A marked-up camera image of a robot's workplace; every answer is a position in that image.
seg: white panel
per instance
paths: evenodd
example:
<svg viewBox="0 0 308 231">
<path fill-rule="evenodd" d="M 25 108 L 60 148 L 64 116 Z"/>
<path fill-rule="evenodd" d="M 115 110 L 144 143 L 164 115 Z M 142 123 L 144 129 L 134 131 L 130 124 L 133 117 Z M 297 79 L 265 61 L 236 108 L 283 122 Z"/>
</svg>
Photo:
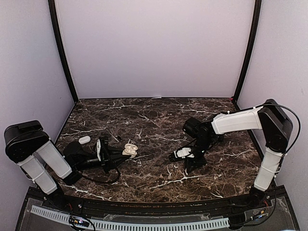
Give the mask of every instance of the white panel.
<svg viewBox="0 0 308 231">
<path fill-rule="evenodd" d="M 4 130 L 37 119 L 54 140 L 71 108 L 47 0 L 0 0 L 0 217 L 12 231 L 28 186 L 5 154 Z"/>
<path fill-rule="evenodd" d="M 58 0 L 80 98 L 231 97 L 253 0 Z"/>
<path fill-rule="evenodd" d="M 283 162 L 277 182 L 284 184 L 299 225 L 308 227 L 308 1 L 263 1 L 256 43 L 240 96 L 241 108 L 268 98 L 293 109 L 302 133 Z M 294 119 L 294 131 L 297 132 Z M 261 131 L 255 131 L 264 147 Z"/>
</svg>

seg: black pole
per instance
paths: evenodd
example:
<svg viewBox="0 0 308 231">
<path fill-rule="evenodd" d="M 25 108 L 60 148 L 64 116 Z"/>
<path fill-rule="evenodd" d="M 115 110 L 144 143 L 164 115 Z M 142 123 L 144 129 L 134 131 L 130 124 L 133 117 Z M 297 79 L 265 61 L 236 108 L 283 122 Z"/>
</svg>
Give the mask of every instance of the black pole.
<svg viewBox="0 0 308 231">
<path fill-rule="evenodd" d="M 61 33 L 60 33 L 60 28 L 59 28 L 59 22 L 58 22 L 58 17 L 57 17 L 57 11 L 56 11 L 56 6 L 54 3 L 54 0 L 48 0 L 49 4 L 49 11 L 50 11 L 50 16 L 51 16 L 51 22 L 52 22 L 52 28 L 54 32 L 54 37 L 56 39 L 57 47 L 58 47 L 58 52 L 59 56 L 61 59 L 62 67 L 64 70 L 65 78 L 69 87 L 69 90 L 71 91 L 71 95 L 73 97 L 73 100 L 75 103 L 78 102 L 78 96 L 76 93 L 76 89 L 73 83 L 73 79 L 71 76 L 71 73 L 69 71 L 66 55 L 64 52 L 64 46 L 62 43 L 62 38 L 61 38 Z"/>
<path fill-rule="evenodd" d="M 262 3 L 262 0 L 256 0 L 255 1 L 254 15 L 253 15 L 253 18 L 252 18 L 246 54 L 245 54 L 245 57 L 244 57 L 244 62 L 243 62 L 242 70 L 241 70 L 241 73 L 240 73 L 239 81 L 237 82 L 236 90 L 235 90 L 234 96 L 232 97 L 233 103 L 237 103 L 237 101 L 240 97 L 241 90 L 243 88 L 243 84 L 244 84 L 245 77 L 246 77 L 246 74 L 247 74 L 247 70 L 248 70 L 248 66 L 249 66 L 249 62 L 250 62 L 250 58 L 251 58 L 251 54 L 252 54 L 252 50 L 253 50 L 253 47 L 254 47 L 256 34 L 257 34 L 257 27 L 258 27 L 260 10 L 261 10 L 261 3 Z"/>
</svg>

